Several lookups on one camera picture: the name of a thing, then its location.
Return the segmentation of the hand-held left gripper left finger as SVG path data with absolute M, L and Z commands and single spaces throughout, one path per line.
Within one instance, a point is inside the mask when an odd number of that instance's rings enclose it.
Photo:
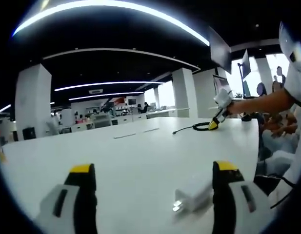
M 95 166 L 74 166 L 65 182 L 41 201 L 39 228 L 44 234 L 97 234 Z

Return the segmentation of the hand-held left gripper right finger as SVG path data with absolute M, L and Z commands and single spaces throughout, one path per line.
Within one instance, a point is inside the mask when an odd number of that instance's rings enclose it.
M 213 162 L 214 234 L 261 234 L 271 223 L 267 195 L 236 165 Z

